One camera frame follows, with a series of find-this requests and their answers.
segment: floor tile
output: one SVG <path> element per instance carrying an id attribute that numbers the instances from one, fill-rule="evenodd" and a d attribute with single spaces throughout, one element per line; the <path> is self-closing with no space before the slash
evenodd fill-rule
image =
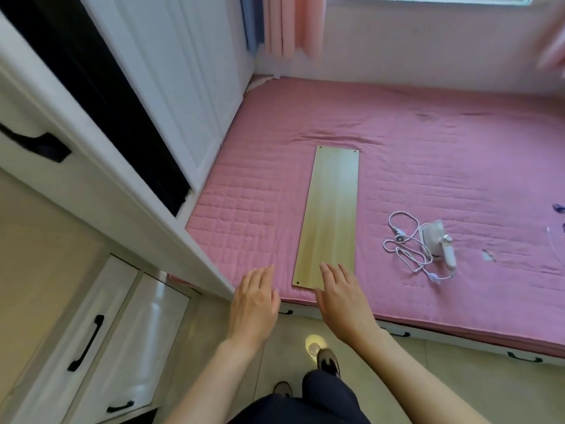
<path id="1" fill-rule="evenodd" d="M 160 408 L 162 411 L 156 417 L 155 422 L 163 422 L 194 384 L 216 351 L 216 347 L 225 339 L 229 315 L 229 302 L 212 296 L 203 296 L 200 299 L 185 342 L 186 354 L 182 356 L 177 365 L 165 404 Z M 260 359 L 261 352 L 257 354 L 241 382 L 230 407 L 228 419 L 234 417 L 253 401 Z"/>
<path id="2" fill-rule="evenodd" d="M 308 353 L 308 337 L 319 336 L 338 359 L 343 381 L 355 392 L 359 405 L 374 423 L 409 423 L 404 411 L 382 381 L 351 350 L 339 341 L 318 319 L 280 315 L 273 333 L 265 345 L 259 369 L 255 399 L 272 392 L 281 380 L 290 383 L 294 396 L 302 395 L 302 377 L 315 369 L 314 358 Z M 426 365 L 424 342 L 415 339 L 397 339 L 422 364 Z"/>
<path id="3" fill-rule="evenodd" d="M 428 369 L 493 424 L 565 420 L 565 368 L 426 342 Z"/>

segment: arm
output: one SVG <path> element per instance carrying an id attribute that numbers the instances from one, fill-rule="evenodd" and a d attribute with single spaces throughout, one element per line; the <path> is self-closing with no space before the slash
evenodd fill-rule
<path id="1" fill-rule="evenodd" d="M 166 424 L 224 424 L 237 387 L 271 334 L 280 298 L 272 292 L 274 267 L 255 269 L 237 287 L 223 341 Z"/>
<path id="2" fill-rule="evenodd" d="M 488 424 L 376 324 L 357 278 L 322 263 L 316 299 L 325 323 L 386 384 L 413 424 Z"/>

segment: forearm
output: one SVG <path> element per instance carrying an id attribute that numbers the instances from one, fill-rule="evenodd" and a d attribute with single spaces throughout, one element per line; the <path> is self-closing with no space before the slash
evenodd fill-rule
<path id="1" fill-rule="evenodd" d="M 352 345 L 413 424 L 487 424 L 477 411 L 410 356 L 385 330 Z"/>
<path id="2" fill-rule="evenodd" d="M 256 351 L 222 342 L 166 424 L 224 424 Z"/>

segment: bed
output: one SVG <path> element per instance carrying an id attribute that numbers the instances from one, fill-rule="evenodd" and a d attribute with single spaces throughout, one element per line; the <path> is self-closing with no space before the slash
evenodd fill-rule
<path id="1" fill-rule="evenodd" d="M 563 103 L 294 78 L 248 92 L 187 224 L 234 285 L 274 263 L 281 298 L 315 305 L 292 278 L 316 145 L 360 151 L 355 272 L 375 317 L 565 357 Z M 385 253 L 398 210 L 443 220 L 454 278 Z"/>

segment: dark pants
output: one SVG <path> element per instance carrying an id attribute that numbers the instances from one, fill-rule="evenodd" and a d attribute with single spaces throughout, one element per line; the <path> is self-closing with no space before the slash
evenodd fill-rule
<path id="1" fill-rule="evenodd" d="M 230 424 L 263 422 L 370 424 L 354 392 L 341 379 L 323 370 L 313 370 L 304 376 L 301 399 L 279 394 L 262 397 L 236 415 Z"/>

